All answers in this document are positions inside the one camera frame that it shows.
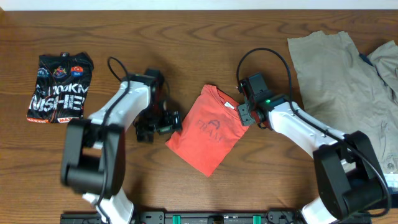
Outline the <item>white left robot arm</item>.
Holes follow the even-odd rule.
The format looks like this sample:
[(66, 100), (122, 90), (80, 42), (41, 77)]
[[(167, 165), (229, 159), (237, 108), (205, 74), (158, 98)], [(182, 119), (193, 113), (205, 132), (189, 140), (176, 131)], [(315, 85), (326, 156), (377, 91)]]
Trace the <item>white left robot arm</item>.
[(61, 183), (95, 207), (95, 213), (64, 213), (60, 223), (140, 223), (122, 185), (126, 171), (126, 137), (130, 126), (139, 142), (182, 128), (180, 114), (161, 98), (164, 76), (158, 70), (129, 73), (118, 92), (88, 119), (67, 125)]

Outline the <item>red orange soccer t-shirt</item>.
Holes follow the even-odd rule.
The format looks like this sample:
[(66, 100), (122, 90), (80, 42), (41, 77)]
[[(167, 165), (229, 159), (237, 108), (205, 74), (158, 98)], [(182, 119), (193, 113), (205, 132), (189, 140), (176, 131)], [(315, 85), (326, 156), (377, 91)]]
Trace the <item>red orange soccer t-shirt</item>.
[(238, 115), (238, 103), (214, 85), (204, 85), (165, 145), (209, 177), (249, 128)]

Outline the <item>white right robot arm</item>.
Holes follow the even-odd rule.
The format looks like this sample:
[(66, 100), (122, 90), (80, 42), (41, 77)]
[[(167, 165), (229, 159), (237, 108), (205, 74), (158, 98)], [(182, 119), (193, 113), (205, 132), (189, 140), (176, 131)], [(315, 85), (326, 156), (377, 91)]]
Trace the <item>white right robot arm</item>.
[(392, 194), (366, 134), (346, 134), (304, 112), (285, 95), (246, 97), (238, 106), (244, 126), (258, 125), (282, 134), (313, 159), (318, 198), (301, 209), (304, 223), (360, 222), (374, 218), (368, 211), (392, 208)]

